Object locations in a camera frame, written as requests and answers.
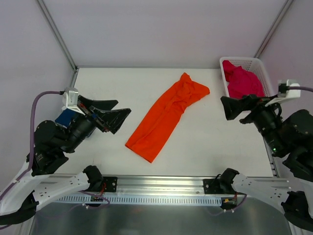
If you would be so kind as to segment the white plastic basket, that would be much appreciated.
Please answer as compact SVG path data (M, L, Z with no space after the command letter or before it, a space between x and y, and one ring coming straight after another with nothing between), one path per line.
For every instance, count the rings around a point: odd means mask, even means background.
M268 73L262 61L254 57L238 57L238 56L224 56L220 58L220 68L222 72L222 81L224 83L225 95L229 97L228 82L225 79L223 61L229 61L234 66L241 66L244 70L254 73L263 86L263 91L266 96L274 95L274 90L270 83Z

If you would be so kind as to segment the aluminium front rail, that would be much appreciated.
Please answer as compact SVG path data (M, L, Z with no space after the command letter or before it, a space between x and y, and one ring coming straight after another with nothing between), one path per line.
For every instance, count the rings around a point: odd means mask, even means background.
M67 180L73 174L54 174L43 184L55 184ZM209 187L213 177L182 177L182 176L133 176L117 175L117 195L164 195L164 196L196 196L205 195L204 187ZM277 177L252 177L253 180L278 189L291 189L288 179Z

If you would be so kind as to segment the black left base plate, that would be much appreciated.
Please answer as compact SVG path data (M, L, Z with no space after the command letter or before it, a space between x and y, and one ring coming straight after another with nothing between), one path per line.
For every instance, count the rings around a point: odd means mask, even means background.
M116 192L118 186L118 178L115 176L103 176L103 180L100 183L100 192Z

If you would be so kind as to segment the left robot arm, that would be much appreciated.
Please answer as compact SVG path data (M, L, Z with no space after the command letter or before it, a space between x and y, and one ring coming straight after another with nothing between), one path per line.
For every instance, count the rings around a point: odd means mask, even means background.
M33 129L32 151L22 169L0 194L0 227L19 224L54 200L77 191L96 192L104 188L100 170L87 166L79 174L53 186L40 183L68 161L66 154L96 130L115 134L131 113L115 109L117 100L91 100L78 96L78 111L65 109L55 121L45 120Z

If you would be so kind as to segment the folded navy blue t shirt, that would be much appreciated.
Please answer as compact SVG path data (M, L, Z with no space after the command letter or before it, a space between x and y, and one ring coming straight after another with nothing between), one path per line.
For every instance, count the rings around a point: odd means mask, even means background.
M94 124L82 114L65 109L55 119L55 122L66 127L68 132L76 138L88 138L94 131Z

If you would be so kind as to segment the magenta t shirt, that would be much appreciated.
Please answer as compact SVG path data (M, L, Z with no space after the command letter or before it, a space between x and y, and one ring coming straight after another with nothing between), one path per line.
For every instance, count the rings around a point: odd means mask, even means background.
M230 97L241 99L250 94L265 96L263 85L254 73L243 69L242 66L235 66L228 60L224 60L222 66Z

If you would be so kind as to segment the orange t shirt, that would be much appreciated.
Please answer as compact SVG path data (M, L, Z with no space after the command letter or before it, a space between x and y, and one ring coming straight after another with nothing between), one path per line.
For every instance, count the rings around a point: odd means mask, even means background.
M125 146L152 163L161 152L185 110L210 94L210 89L183 73L149 109Z

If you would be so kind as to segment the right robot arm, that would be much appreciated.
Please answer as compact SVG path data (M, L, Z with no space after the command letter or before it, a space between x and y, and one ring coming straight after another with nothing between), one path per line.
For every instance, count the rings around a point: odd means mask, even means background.
M283 159L303 187L302 191L282 190L258 182L244 174L227 168L219 177L223 193L232 191L252 196L281 212L293 225L313 230L313 117L308 110L294 112L282 119L282 107L277 96L244 96L242 99L221 97L227 120L239 114L241 124L254 124L275 158Z

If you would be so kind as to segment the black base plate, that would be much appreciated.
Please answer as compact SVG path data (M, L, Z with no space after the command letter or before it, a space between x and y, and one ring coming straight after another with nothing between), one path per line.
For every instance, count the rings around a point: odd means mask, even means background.
M221 192L219 179L203 179L204 194L219 194Z
M103 176L103 180L100 183L100 192L116 192L118 186L118 178L115 176Z

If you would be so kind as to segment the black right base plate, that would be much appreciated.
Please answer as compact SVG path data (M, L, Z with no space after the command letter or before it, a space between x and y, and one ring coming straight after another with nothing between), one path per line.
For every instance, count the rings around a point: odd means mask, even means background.
M203 179L204 194L219 194L221 192L219 179Z

